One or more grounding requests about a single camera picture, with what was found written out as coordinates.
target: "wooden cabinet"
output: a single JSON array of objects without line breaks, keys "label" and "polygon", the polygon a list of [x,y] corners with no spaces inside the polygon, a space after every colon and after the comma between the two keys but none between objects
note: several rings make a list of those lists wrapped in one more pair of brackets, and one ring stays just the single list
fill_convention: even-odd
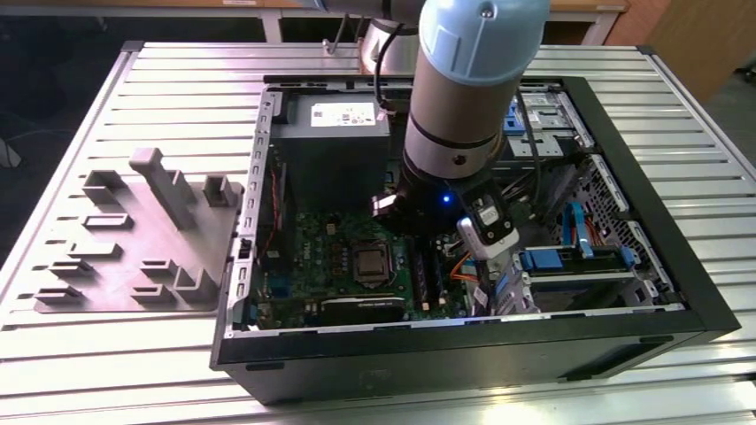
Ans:
[{"label": "wooden cabinet", "polygon": [[607,45],[650,45],[706,102],[756,49],[756,1],[628,0]]}]

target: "aluminum table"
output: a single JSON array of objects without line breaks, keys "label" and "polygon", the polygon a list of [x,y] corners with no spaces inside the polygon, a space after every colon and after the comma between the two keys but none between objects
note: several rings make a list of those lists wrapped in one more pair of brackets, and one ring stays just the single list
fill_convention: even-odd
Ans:
[{"label": "aluminum table", "polygon": [[246,182],[267,73],[356,73],[355,45],[128,43],[0,272],[0,421],[756,423],[756,172],[656,56],[544,46],[530,75],[588,79],[743,329],[606,380],[266,407],[208,368],[212,313],[40,314],[42,270],[94,169],[159,147],[190,181]]}]

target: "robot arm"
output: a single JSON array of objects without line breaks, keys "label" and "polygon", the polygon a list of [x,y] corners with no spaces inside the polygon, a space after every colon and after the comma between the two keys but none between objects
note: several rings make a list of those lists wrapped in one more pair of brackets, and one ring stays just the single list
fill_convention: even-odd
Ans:
[{"label": "robot arm", "polygon": [[324,11],[420,24],[399,193],[374,200],[374,215],[403,233],[434,234],[456,223],[476,258],[492,258],[518,232],[490,164],[506,144],[503,117],[539,50],[550,1],[310,1]]}]

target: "floor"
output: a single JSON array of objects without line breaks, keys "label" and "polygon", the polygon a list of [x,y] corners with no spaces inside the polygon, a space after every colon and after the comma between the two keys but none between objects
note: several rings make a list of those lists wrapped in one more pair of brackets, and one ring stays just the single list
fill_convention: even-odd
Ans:
[{"label": "floor", "polygon": [[732,75],[720,93],[704,104],[746,158],[756,164],[756,83]]},{"label": "floor", "polygon": [[[0,31],[7,23],[0,18]],[[23,20],[11,24],[28,27]],[[319,27],[308,27],[296,20],[286,22],[284,31],[291,34],[286,40],[322,40],[336,33],[338,24],[338,19],[319,19]],[[103,32],[94,19],[63,19],[55,23],[52,29],[43,26],[40,34],[46,34],[44,38],[31,37],[28,41],[32,47],[35,43],[47,46],[48,60],[55,63],[48,66],[52,74],[43,74],[30,83],[30,86],[38,89],[39,104],[34,106],[38,111],[55,109],[55,113],[32,113],[47,116],[23,117],[10,113],[6,104],[0,103],[0,136],[7,139],[31,132],[15,139],[14,143],[26,163],[19,168],[0,169],[0,265],[14,248],[123,42],[264,40],[262,26],[248,19],[107,19],[107,25],[108,30]],[[7,46],[3,45],[6,38],[0,38],[0,58],[3,54],[8,54]],[[66,42],[59,43],[56,48],[50,48],[47,41],[51,38]],[[756,120],[752,118],[756,111],[756,85],[746,83],[742,77],[735,75],[722,92],[706,104],[706,109],[751,162],[756,163]],[[56,131],[39,132],[40,129]]]}]

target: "sticker label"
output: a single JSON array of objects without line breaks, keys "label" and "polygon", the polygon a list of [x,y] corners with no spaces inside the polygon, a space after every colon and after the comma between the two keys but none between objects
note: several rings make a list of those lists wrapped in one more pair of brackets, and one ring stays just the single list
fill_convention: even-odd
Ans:
[{"label": "sticker label", "polygon": [[475,297],[475,299],[478,299],[478,302],[482,303],[482,305],[488,305],[488,295],[486,295],[486,292],[483,292],[480,286],[475,288],[472,296]]},{"label": "sticker label", "polygon": [[364,127],[376,124],[376,106],[372,102],[312,106],[312,127]]}]

